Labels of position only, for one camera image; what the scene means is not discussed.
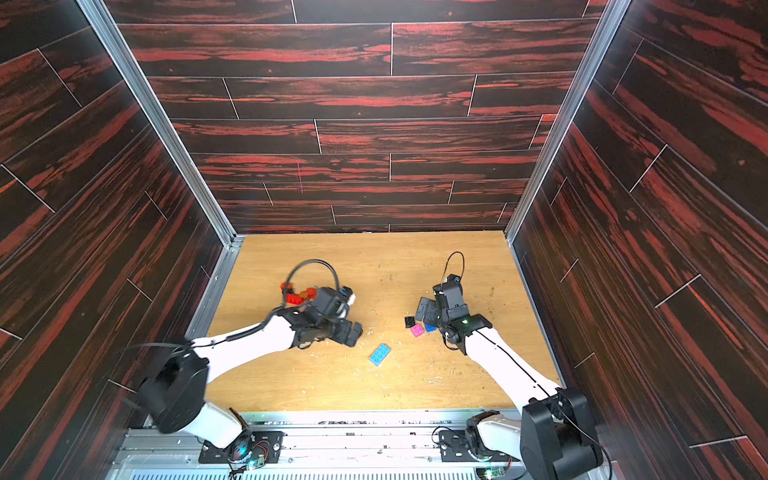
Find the black cable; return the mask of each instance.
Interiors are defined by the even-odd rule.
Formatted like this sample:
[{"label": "black cable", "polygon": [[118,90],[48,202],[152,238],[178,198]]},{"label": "black cable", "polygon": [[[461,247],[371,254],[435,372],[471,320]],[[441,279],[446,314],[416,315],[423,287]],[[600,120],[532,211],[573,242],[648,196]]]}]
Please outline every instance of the black cable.
[{"label": "black cable", "polygon": [[579,428],[579,426],[578,426],[578,425],[576,425],[576,422],[574,422],[573,420],[571,420],[571,418],[570,418],[568,415],[565,415],[565,412],[563,412],[563,411],[562,411],[562,409],[560,410],[560,413],[562,413],[562,414],[563,414],[563,416],[565,417],[565,419],[566,419],[566,420],[568,420],[568,421],[571,423],[571,425],[573,425],[574,427],[576,427],[576,429],[577,429],[579,432],[581,432],[581,434],[582,434],[583,436],[587,437],[588,439],[590,439],[590,440],[592,441],[592,443],[594,443],[595,445],[597,445],[598,447],[600,447],[600,450],[602,450],[602,451],[603,451],[603,453],[605,454],[605,459],[606,459],[606,461],[608,462],[608,480],[612,480],[612,478],[614,477],[614,466],[613,466],[613,464],[611,463],[611,457],[610,457],[610,456],[608,456],[608,450],[606,450],[606,449],[605,449],[605,447],[604,447],[604,446],[602,446],[602,445],[601,445],[601,444],[600,444],[600,443],[599,443],[597,440],[595,440],[595,439],[593,439],[592,437],[590,437],[589,435],[587,435],[587,433],[586,433],[584,430],[580,429],[580,428]]},{"label": "black cable", "polygon": [[183,348],[183,349],[190,349],[192,348],[192,345],[181,345],[180,343],[165,343],[165,342],[146,342],[146,343],[136,343],[134,345],[129,345],[123,349],[118,350],[118,352],[124,352],[128,349],[136,349],[142,346],[159,346],[159,347],[167,347],[167,348]]},{"label": "black cable", "polygon": [[442,344],[445,345],[445,348],[448,350],[453,350],[454,352],[458,349],[453,348],[452,346],[448,346],[448,342],[445,341],[445,335],[442,336]]},{"label": "black cable", "polygon": [[249,335],[253,335],[254,333],[258,333],[261,330],[263,330],[264,327],[270,322],[272,315],[286,307],[286,304],[288,303],[288,285],[290,284],[290,280],[293,278],[293,275],[297,271],[299,271],[301,267],[309,265],[311,263],[319,263],[320,265],[326,266],[328,270],[331,271],[331,274],[333,275],[333,281],[336,284],[336,291],[338,292],[341,290],[341,285],[339,284],[339,276],[336,274],[336,271],[333,269],[330,263],[326,262],[325,260],[318,260],[317,258],[304,260],[302,263],[299,263],[298,265],[296,265],[293,268],[293,270],[291,270],[290,273],[288,274],[288,278],[286,278],[286,281],[283,284],[283,291],[281,292],[283,294],[283,301],[280,303],[279,306],[276,306],[275,308],[271,309],[270,312],[266,315],[266,317],[264,317],[264,320],[262,320],[258,325],[255,325],[253,328],[250,328],[248,330],[244,330],[239,333],[234,333],[233,335],[230,335],[222,340],[219,340],[218,342],[213,342],[209,345],[198,345],[198,346],[216,346],[224,342],[233,342],[234,340],[245,338]]},{"label": "black cable", "polygon": [[500,345],[499,345],[498,343],[494,342],[493,340],[489,339],[487,336],[483,335],[483,334],[482,334],[482,332],[481,332],[480,330],[476,330],[476,331],[475,331],[475,333],[479,333],[481,337],[483,337],[484,339],[488,340],[490,343],[493,343],[495,346],[497,346],[499,350],[501,350],[502,352],[504,352],[504,353],[506,354],[506,356],[508,356],[508,357],[509,357],[509,359],[510,359],[512,362],[514,362],[514,363],[515,363],[515,365],[517,365],[517,366],[518,366],[518,368],[519,368],[520,370],[522,370],[522,371],[525,373],[525,375],[527,375],[527,376],[528,376],[528,378],[529,378],[529,379],[531,379],[531,381],[532,381],[533,383],[535,383],[535,384],[536,384],[536,386],[537,386],[538,388],[540,388],[540,389],[541,389],[541,391],[542,391],[542,392],[544,392],[544,393],[546,394],[546,396],[550,396],[550,395],[549,395],[549,393],[548,393],[546,390],[544,390],[544,387],[543,387],[543,386],[541,386],[541,385],[539,385],[539,384],[536,382],[536,379],[534,379],[534,378],[531,376],[531,374],[530,374],[530,373],[528,373],[528,370],[524,369],[524,368],[522,367],[522,365],[520,365],[520,364],[517,362],[517,360],[515,360],[515,358],[514,358],[512,355],[510,355],[510,354],[509,354],[509,352],[507,352],[506,350],[504,350],[503,348],[501,348],[501,347],[500,347]]},{"label": "black cable", "polygon": [[461,435],[459,435],[459,433],[458,433],[457,431],[455,431],[454,429],[450,429],[449,427],[444,427],[444,426],[440,425],[439,427],[435,427],[435,429],[434,429],[434,430],[432,430],[432,434],[429,436],[429,438],[432,440],[432,443],[434,443],[435,445],[440,445],[440,442],[435,442],[435,433],[436,433],[438,430],[440,430],[440,429],[446,429],[446,430],[450,430],[451,432],[454,432],[454,433],[456,434],[456,436],[458,436],[460,439],[462,439],[462,441],[463,441],[464,443],[466,443],[466,437],[462,437],[462,436],[461,436]]},{"label": "black cable", "polygon": [[443,282],[445,281],[445,272],[448,271],[448,262],[450,262],[451,261],[451,257],[456,255],[457,253],[462,256],[462,274],[459,275],[458,277],[461,278],[461,279],[464,278],[464,265],[465,265],[464,254],[461,253],[461,252],[456,251],[456,252],[451,253],[450,255],[448,255],[448,259],[445,261],[445,268],[442,269],[442,276],[440,277],[440,285],[442,285]]}]

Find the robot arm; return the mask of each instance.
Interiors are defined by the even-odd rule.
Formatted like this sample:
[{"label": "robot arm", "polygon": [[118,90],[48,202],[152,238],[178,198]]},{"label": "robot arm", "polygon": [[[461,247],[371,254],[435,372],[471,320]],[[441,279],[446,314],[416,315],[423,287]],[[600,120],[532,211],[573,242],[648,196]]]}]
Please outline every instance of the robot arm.
[{"label": "robot arm", "polygon": [[[323,263],[307,260],[307,263]],[[290,284],[288,277],[285,285]],[[346,319],[355,294],[349,287],[323,287],[299,306],[272,310],[260,323],[219,336],[194,339],[170,353],[158,353],[137,389],[145,408],[163,433],[183,430],[223,450],[232,462],[246,461],[254,448],[251,431],[235,411],[206,402],[206,384],[223,373],[269,353],[330,339],[354,346],[362,326]]]},{"label": "robot arm", "polygon": [[445,345],[456,345],[501,386],[521,413],[510,420],[496,411],[467,421],[469,451],[477,458],[504,452],[521,459],[535,480],[576,478],[603,462],[586,398],[544,377],[523,360],[482,315],[469,314],[461,277],[433,287],[417,316],[440,329]]}]

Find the wooden tabletop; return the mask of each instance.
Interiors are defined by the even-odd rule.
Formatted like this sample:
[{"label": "wooden tabletop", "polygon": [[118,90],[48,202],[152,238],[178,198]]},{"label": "wooden tabletop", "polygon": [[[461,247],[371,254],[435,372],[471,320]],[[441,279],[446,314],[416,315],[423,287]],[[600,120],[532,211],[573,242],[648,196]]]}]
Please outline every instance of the wooden tabletop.
[{"label": "wooden tabletop", "polygon": [[[353,348],[334,342],[256,359],[213,381],[206,397],[239,412],[502,408],[513,406],[488,373],[438,332],[414,338],[403,317],[432,295],[448,255],[466,257],[462,280],[470,313],[481,313],[507,344],[559,383],[525,288],[500,231],[255,235],[243,248],[210,328],[225,333],[261,321],[280,304],[280,284],[302,260],[331,263],[357,296],[349,319],[363,334]],[[448,274],[461,273],[454,255]],[[309,265],[293,278],[296,291],[333,286],[330,272]],[[381,366],[368,357],[385,343]]]}]

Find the dark wood wall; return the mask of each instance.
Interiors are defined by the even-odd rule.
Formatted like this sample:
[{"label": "dark wood wall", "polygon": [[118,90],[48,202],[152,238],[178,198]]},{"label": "dark wood wall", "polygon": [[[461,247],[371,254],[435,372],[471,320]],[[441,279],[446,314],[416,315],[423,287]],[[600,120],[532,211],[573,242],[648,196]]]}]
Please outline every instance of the dark wood wall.
[{"label": "dark wood wall", "polygon": [[504,228],[604,8],[107,4],[238,233]]},{"label": "dark wood wall", "polygon": [[634,0],[515,240],[626,478],[768,478],[766,25]]},{"label": "dark wood wall", "polygon": [[0,478],[101,478],[221,244],[74,0],[0,4],[0,164]]}]

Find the mounting plate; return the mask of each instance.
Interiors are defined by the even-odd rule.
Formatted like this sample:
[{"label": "mounting plate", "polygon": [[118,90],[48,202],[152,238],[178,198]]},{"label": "mounting plate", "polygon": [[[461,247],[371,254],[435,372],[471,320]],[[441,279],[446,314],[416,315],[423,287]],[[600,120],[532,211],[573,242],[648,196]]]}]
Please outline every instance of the mounting plate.
[{"label": "mounting plate", "polygon": [[[464,430],[441,430],[438,433],[440,438],[440,457],[444,462],[475,462],[478,463],[470,454],[469,447],[464,437]],[[496,452],[486,462],[509,462],[509,455],[504,452]]]},{"label": "mounting plate", "polygon": [[[265,463],[277,463],[280,459],[280,452],[283,451],[283,433],[282,432],[254,432],[253,437],[256,441],[266,440],[270,443],[270,454],[266,457]],[[254,452],[261,452],[262,450],[256,447]],[[227,454],[224,450],[208,442],[203,443],[203,448],[200,450],[200,457],[197,460],[200,464],[227,464]]]}]

